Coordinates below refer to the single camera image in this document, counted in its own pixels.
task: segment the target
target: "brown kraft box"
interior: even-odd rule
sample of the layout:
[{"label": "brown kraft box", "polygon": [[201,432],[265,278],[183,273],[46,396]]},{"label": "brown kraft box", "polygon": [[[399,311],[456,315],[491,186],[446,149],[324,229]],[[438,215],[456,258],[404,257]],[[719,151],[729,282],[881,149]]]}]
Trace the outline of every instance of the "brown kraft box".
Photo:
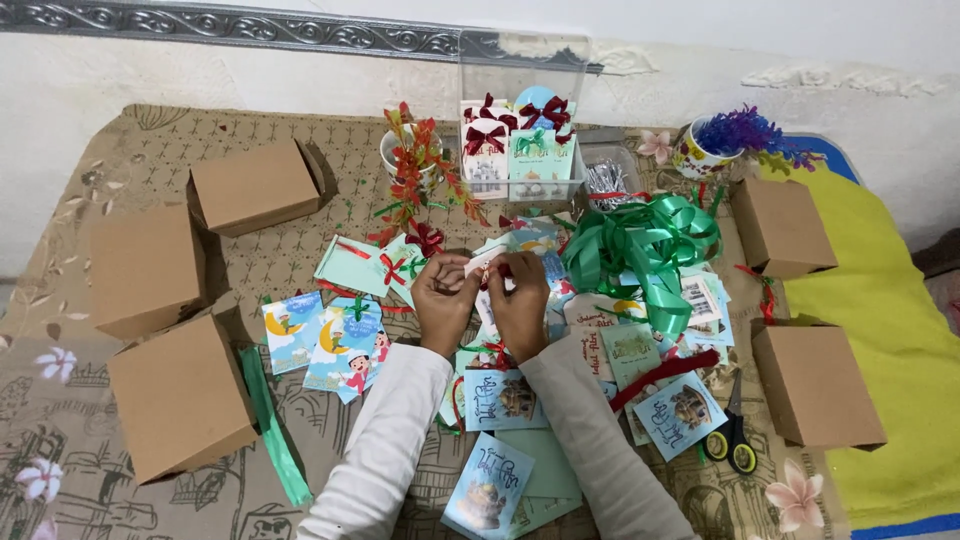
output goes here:
[{"label": "brown kraft box", "polygon": [[136,482],[190,471],[257,438],[224,329],[206,315],[107,361]]},{"label": "brown kraft box", "polygon": [[747,178],[733,186],[731,206],[747,266],[759,274],[791,279],[837,266],[805,185]]},{"label": "brown kraft box", "polygon": [[204,249],[186,205],[94,224],[93,326],[119,339],[165,329],[206,306]]},{"label": "brown kraft box", "polygon": [[194,163],[186,195],[208,229],[233,238],[316,212],[324,184],[314,154],[290,139]]},{"label": "brown kraft box", "polygon": [[886,444],[842,328],[768,326],[754,337],[753,347],[778,435],[824,450],[872,451]]}]

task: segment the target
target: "brown tablecloth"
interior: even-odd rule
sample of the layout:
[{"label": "brown tablecloth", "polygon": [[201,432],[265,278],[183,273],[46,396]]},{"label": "brown tablecloth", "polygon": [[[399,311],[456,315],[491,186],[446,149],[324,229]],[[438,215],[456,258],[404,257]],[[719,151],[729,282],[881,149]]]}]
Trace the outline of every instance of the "brown tablecloth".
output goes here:
[{"label": "brown tablecloth", "polygon": [[[452,123],[442,125],[447,135],[455,129]],[[208,247],[221,252],[225,262],[210,277],[220,293],[213,311],[228,325],[236,345],[258,343],[265,333],[259,309],[264,296],[279,300],[298,288],[315,290],[315,265],[335,233],[362,240],[379,229],[380,221],[372,214],[389,204],[378,153],[385,131],[381,118],[134,105],[93,137],[13,293],[8,316],[0,321],[0,538],[31,538],[37,528],[38,534],[46,530],[50,520],[56,521],[59,538],[83,540],[288,540],[296,535],[306,508],[291,507],[262,444],[175,479],[140,487],[133,482],[105,368],[107,358],[123,344],[93,330],[85,318],[90,306],[88,231],[108,214],[182,202],[190,164],[197,160],[288,137],[315,142],[339,185],[340,194],[331,204],[316,214],[257,233],[235,239],[215,237]],[[635,149],[640,128],[628,129],[627,134],[629,146]],[[657,167],[652,159],[638,157],[638,165],[647,191],[688,195],[695,185],[669,166]],[[746,166],[738,164],[720,182],[742,177]],[[710,184],[708,201],[716,185]],[[537,206],[564,208],[557,203]],[[484,238],[502,233],[495,227],[500,214],[525,210],[503,203],[484,207],[493,228],[467,220],[460,207],[430,208],[420,219],[446,232],[447,249],[475,249]],[[750,348],[749,327],[759,317],[760,286],[732,268],[742,262],[743,253],[726,202],[720,206],[718,221],[725,250],[714,268],[732,295],[736,347],[731,365],[713,370],[707,381],[724,404],[732,368],[743,368],[743,408],[746,431],[757,452],[756,473],[741,477],[726,462],[701,465],[694,452],[681,454],[669,464],[651,446],[637,452],[705,539],[780,538],[780,508],[765,493],[769,484],[787,482],[788,460],[806,476],[825,477],[823,492],[807,506],[817,506],[826,526],[804,523],[787,537],[847,537],[849,526],[823,453],[788,449],[773,433]],[[785,316],[779,284],[776,293],[777,314]],[[384,302],[400,304],[396,296]],[[394,338],[418,333],[412,314],[387,313],[384,323]],[[475,330],[474,325],[468,334]],[[63,380],[61,372],[51,374],[46,366],[35,363],[41,355],[60,354],[52,348],[70,352],[77,360]],[[266,359],[265,347],[261,353]],[[363,402],[342,405],[333,394],[304,390],[302,371],[268,379],[281,421],[304,461],[311,490],[319,493],[343,452],[350,424]],[[442,434],[436,426],[430,428],[395,538],[459,537],[438,520],[474,439],[473,434],[453,436]],[[53,475],[47,490],[29,500],[31,482],[22,477],[19,481],[17,476],[35,466],[53,467]],[[48,500],[57,478],[59,492]],[[529,537],[582,540],[596,538],[597,532],[584,505]]]}]

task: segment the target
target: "white sleeve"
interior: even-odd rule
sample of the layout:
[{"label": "white sleeve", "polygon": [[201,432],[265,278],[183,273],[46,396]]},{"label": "white sleeve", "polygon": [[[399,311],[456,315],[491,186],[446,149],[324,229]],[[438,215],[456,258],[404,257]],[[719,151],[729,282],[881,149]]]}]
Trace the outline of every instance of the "white sleeve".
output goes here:
[{"label": "white sleeve", "polygon": [[297,527],[299,540],[391,537],[452,371],[427,349],[390,347],[343,460]]},{"label": "white sleeve", "polygon": [[605,540],[699,538],[627,442],[596,378],[565,337],[520,371],[543,404]]}]

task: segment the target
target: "person's right hand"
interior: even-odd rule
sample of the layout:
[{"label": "person's right hand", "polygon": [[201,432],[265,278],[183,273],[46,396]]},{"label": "person's right hand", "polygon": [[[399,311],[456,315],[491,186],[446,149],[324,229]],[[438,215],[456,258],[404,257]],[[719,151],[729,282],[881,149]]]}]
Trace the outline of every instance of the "person's right hand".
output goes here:
[{"label": "person's right hand", "polygon": [[[510,267],[516,288],[504,290],[501,264]],[[533,252],[506,253],[490,263],[488,279],[493,321],[517,364],[539,355],[549,345],[543,332],[543,314],[550,298],[543,263]]]}]

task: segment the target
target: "scissors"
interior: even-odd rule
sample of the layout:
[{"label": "scissors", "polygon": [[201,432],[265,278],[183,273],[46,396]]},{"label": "scissors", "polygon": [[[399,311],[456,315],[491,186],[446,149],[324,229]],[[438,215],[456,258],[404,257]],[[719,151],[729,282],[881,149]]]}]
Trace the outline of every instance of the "scissors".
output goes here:
[{"label": "scissors", "polygon": [[724,409],[727,422],[711,431],[700,444],[703,445],[704,453],[711,461],[726,459],[737,473],[749,476],[756,470],[756,452],[743,434],[743,415],[740,414],[740,375],[740,368],[737,368],[730,402]]}]

